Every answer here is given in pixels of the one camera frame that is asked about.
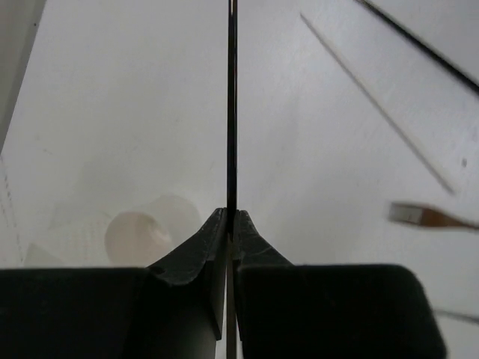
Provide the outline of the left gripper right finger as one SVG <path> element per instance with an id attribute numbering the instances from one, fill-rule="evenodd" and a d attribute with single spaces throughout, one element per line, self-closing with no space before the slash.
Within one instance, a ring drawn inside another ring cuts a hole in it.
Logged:
<path id="1" fill-rule="evenodd" d="M 445 358 L 417 277 L 393 264 L 295 265 L 234 222 L 234 295 L 245 358 Z"/>

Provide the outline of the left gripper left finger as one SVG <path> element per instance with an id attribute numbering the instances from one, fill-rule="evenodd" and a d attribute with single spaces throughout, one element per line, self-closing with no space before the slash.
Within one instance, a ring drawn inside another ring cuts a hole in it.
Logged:
<path id="1" fill-rule="evenodd" d="M 3 358 L 213 358 L 227 212 L 145 268 L 4 269 Z"/>

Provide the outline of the black thin chopstick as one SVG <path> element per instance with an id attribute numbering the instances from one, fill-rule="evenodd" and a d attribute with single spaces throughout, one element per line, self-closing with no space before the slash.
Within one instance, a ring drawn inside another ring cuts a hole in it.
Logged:
<path id="1" fill-rule="evenodd" d="M 237 357 L 232 242 L 237 213 L 237 1 L 228 2 L 228 123 L 227 123 L 227 293 L 226 358 Z"/>

